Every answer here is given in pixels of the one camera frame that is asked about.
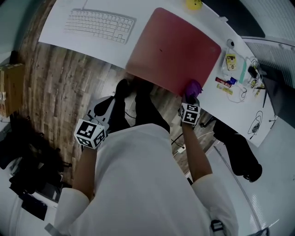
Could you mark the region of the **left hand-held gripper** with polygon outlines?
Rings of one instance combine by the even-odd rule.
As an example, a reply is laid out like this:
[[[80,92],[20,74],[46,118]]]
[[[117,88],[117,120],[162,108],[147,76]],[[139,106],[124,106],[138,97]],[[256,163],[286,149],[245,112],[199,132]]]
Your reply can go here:
[[[77,122],[74,137],[77,142],[85,147],[96,149],[108,136],[109,121],[115,105],[115,97],[110,96],[108,108],[102,114],[102,110],[95,111],[94,108],[103,101],[103,98],[91,100],[87,108],[87,114]]]

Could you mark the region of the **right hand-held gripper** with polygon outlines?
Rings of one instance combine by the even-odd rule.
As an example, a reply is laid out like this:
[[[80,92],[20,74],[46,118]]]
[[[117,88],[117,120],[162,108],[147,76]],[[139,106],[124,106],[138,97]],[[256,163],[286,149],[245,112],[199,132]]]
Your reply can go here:
[[[178,114],[181,118],[182,123],[196,126],[197,121],[200,117],[199,100],[194,95],[190,95],[188,99],[185,95],[183,95]]]

